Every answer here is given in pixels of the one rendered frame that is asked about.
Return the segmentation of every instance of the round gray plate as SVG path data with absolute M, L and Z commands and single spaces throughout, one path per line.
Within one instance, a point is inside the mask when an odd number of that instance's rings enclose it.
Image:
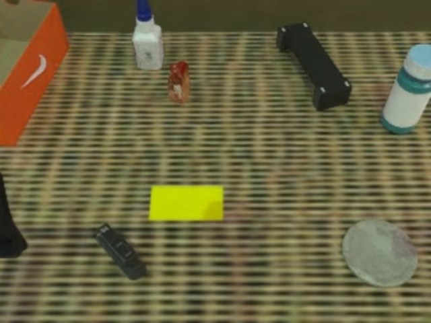
M 395 225 L 365 220 L 348 229 L 343 257 L 355 275 L 378 287 L 396 287 L 413 277 L 418 256 L 409 237 Z

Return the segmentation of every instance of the orange shoe box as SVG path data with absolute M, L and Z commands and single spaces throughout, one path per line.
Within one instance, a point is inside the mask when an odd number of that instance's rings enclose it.
M 0 145 L 17 144 L 68 49 L 57 4 L 0 0 Z

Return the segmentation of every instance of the yellow card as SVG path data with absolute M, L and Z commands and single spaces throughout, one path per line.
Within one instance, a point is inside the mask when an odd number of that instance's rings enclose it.
M 222 221 L 222 186 L 153 186 L 150 221 Z

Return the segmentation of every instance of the woven mat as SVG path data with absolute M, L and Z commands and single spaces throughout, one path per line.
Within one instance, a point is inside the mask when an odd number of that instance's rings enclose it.
M 29 249 L 0 262 L 0 322 L 431 322 L 431 117 L 388 134 L 379 112 L 412 44 L 431 34 L 317 34 L 354 91 L 326 112 L 275 34 L 166 34 L 163 71 L 129 34 L 72 34 L 16 148 L 0 148 Z M 168 63 L 191 66 L 169 102 Z M 155 184 L 225 188 L 222 223 L 149 223 Z M 381 218 L 418 248 L 414 278 L 377 289 L 341 241 Z M 97 245 L 107 222 L 148 264 L 130 282 Z

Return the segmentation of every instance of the white swoosh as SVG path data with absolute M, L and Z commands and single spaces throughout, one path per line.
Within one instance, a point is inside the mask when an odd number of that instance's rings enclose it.
M 30 78 L 27 80 L 27 82 L 25 82 L 23 84 L 23 86 L 21 87 L 21 89 L 24 89 L 28 84 L 32 83 L 37 77 L 39 77 L 40 74 L 42 74 L 43 72 L 45 72 L 45 69 L 46 69 L 46 58 L 43 55 L 39 55 L 39 58 L 40 58 L 40 66 L 33 73 L 33 75 L 30 76 Z

